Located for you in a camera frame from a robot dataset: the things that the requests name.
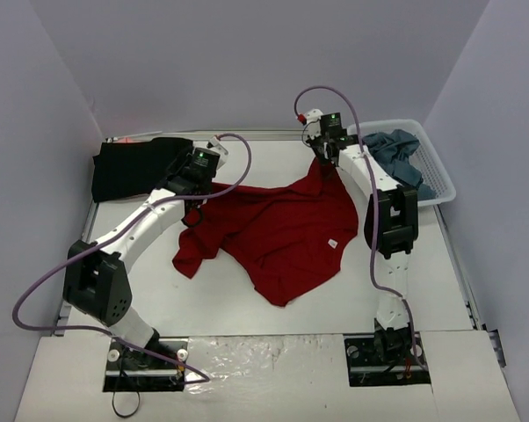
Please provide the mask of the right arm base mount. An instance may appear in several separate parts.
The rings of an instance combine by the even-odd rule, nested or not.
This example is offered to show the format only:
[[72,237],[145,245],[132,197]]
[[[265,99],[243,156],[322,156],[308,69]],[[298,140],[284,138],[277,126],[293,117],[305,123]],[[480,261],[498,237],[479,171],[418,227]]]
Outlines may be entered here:
[[389,357],[376,350],[373,334],[344,335],[348,383],[352,388],[431,385],[422,342],[416,348],[398,346]]

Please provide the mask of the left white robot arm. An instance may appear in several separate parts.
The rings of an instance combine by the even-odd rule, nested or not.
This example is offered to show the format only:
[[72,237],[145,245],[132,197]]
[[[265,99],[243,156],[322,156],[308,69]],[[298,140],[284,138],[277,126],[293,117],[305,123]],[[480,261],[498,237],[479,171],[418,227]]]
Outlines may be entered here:
[[192,197],[211,192],[212,179],[227,160],[228,151],[221,146],[182,151],[126,220],[90,244],[77,241],[69,248],[68,257],[79,259],[66,269],[64,301],[131,344],[128,357],[139,367],[155,365],[164,349],[159,334],[132,306],[128,273],[166,229],[203,202]]

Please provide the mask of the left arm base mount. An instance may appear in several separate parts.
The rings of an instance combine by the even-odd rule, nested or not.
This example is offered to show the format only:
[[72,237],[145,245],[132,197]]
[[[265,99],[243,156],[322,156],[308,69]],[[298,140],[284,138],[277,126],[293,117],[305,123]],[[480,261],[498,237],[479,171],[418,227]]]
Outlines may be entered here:
[[184,389],[183,369],[111,342],[105,363],[104,392],[182,392]]

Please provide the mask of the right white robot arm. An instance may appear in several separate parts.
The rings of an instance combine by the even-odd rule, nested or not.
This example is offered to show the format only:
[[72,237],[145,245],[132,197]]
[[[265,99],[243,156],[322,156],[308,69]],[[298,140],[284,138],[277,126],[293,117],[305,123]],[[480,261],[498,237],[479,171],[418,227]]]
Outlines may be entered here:
[[379,291],[373,352],[392,363],[411,348],[409,257],[418,238],[417,190],[405,186],[375,161],[358,135],[347,132],[339,113],[318,109],[297,115],[304,143],[320,164],[345,172],[368,198],[364,238],[371,250],[370,277]]

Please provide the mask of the red t-shirt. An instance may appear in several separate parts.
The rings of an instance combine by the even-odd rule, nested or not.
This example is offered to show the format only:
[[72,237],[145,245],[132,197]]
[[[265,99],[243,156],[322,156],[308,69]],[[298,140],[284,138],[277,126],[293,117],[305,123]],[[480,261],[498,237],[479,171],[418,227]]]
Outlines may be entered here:
[[337,275],[344,248],[358,234],[356,208],[331,164],[313,160],[289,186],[214,190],[220,197],[187,215],[172,264],[191,279],[204,260],[225,251],[277,307]]

